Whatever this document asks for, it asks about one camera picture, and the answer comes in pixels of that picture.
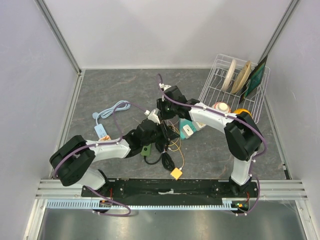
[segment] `light blue cable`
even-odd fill
[[[116,112],[118,112],[118,111],[124,111],[124,110],[127,110],[127,109],[129,109],[129,108],[131,107],[131,105],[129,104],[128,101],[124,101],[124,100],[118,101],[113,107],[107,108],[106,110],[103,110],[103,111],[101,111],[101,112],[99,112],[99,113],[94,112],[94,113],[92,114],[92,117],[95,119],[95,123],[96,123],[97,125],[99,124],[99,123],[98,123],[98,118],[99,118],[99,117],[101,117],[101,118],[103,118],[103,119],[106,119],[107,117],[109,117],[109,116],[113,113],[115,107],[116,107],[117,105],[121,104],[121,103],[126,103],[126,105],[124,105],[124,106],[122,106],[122,107],[118,107],[118,108],[115,110]]]

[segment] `black cable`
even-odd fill
[[[155,145],[155,148],[158,150],[158,152],[161,153],[160,157],[155,162],[148,162],[147,157],[144,156],[143,159],[144,159],[145,163],[148,165],[154,165],[154,164],[157,164],[160,160],[162,160],[161,162],[162,162],[164,169],[172,172],[176,166],[175,166],[175,163],[172,160],[171,156],[167,153],[168,144],[163,145],[160,143],[155,143],[154,145]]]

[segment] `yellow plug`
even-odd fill
[[[182,175],[182,171],[176,167],[175,169],[173,169],[170,175],[174,177],[175,180],[178,180]]]

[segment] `gray countertop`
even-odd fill
[[[177,85],[187,99],[198,99],[209,69],[107,69],[86,70],[70,124],[68,139],[82,135],[87,140],[98,140],[94,130],[96,125],[92,113],[112,107],[120,100],[137,103],[152,110],[156,99],[161,96],[156,85],[156,74],[161,73],[165,84]],[[116,113],[124,134],[145,119],[138,108]],[[99,119],[112,139],[119,137],[113,118]],[[285,179],[280,155],[275,142],[271,123],[265,107],[262,107],[259,123],[261,133],[268,143],[268,151],[257,158],[252,173],[260,179]],[[182,140],[181,150],[185,158],[182,178],[186,179],[228,179],[233,168],[233,161],[228,150],[224,134],[206,127],[196,132],[189,139]],[[182,158],[177,152],[169,152],[175,165],[182,165]],[[151,149],[150,162],[159,158],[154,146]],[[170,172],[159,162],[147,165],[138,154],[125,159],[106,159],[92,164],[101,169],[109,178],[170,178]]]

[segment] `teal power strip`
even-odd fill
[[[195,126],[193,125],[192,121],[189,121],[187,119],[180,119],[180,127],[179,127],[179,131],[180,131],[180,138],[183,140],[183,139],[186,139],[183,131],[182,131],[182,128],[185,126],[185,125],[189,125],[189,127],[191,128],[191,130],[195,133],[197,131],[197,129],[195,128]]]

